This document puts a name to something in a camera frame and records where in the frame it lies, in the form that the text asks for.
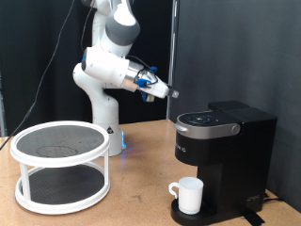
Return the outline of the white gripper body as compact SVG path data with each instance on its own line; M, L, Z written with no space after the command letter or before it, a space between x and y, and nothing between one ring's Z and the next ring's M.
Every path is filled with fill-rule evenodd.
M137 88L143 100L153 100L155 97L164 99L169 87L154 73L140 73L137 77Z

